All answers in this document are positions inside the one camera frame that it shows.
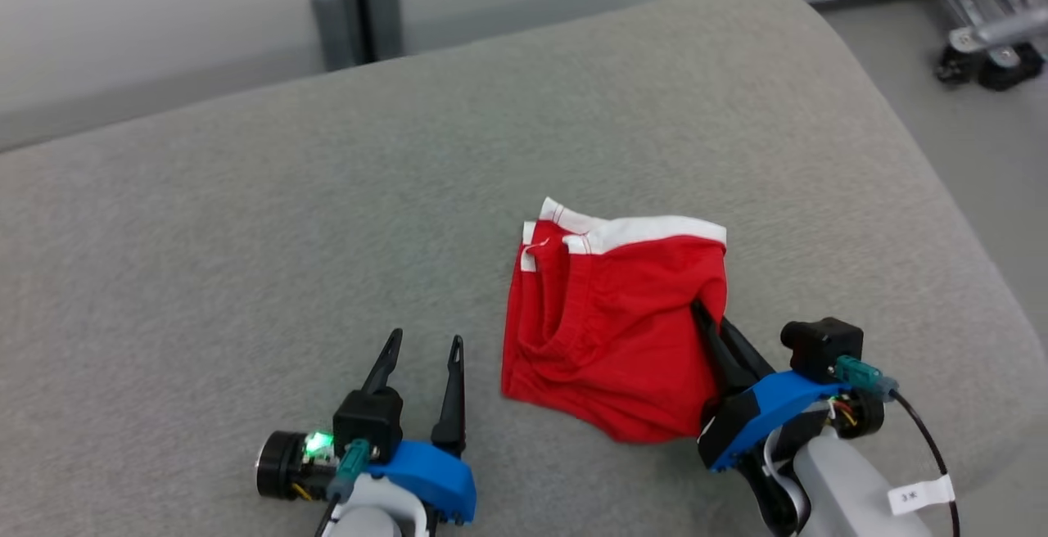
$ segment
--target folded red garment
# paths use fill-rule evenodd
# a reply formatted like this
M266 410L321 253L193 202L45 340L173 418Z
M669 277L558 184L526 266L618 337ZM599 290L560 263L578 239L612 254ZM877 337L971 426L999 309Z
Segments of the folded red garment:
M518 253L503 393L617 441L697 436L716 387L689 306L723 316L724 240L703 220L606 221L547 199Z

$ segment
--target green cable connector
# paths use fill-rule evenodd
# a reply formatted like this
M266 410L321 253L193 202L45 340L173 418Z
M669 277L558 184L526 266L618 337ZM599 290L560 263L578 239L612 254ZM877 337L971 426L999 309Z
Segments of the green cable connector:
M335 470L334 477L328 484L328 500L337 498L340 503L346 503L349 500L349 496L353 493L353 485L356 484L357 476L368 469L370 461L371 444L363 438L353 439L346 449L346 454L343 455L339 463L339 469Z
M898 382L881 373L880 369L847 355L837 358L834 375L853 388L872 392L881 402L892 402L891 391L899 387Z

